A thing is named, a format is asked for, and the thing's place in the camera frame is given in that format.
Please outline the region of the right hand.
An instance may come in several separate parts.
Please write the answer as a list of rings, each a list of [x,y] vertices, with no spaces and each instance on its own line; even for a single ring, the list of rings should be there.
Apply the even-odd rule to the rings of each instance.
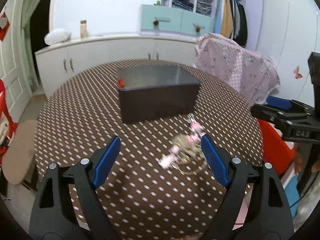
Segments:
[[[299,144],[298,143],[294,143],[294,159],[293,159],[293,162],[294,162],[294,165],[295,165],[295,174],[299,174],[299,172],[301,172],[302,168],[303,168],[303,159],[302,159],[302,156],[301,156],[301,153],[300,153],[300,147],[299,147]],[[318,172],[320,170],[320,161],[317,160],[312,168],[311,168],[311,172],[312,173],[315,173],[315,172]]]

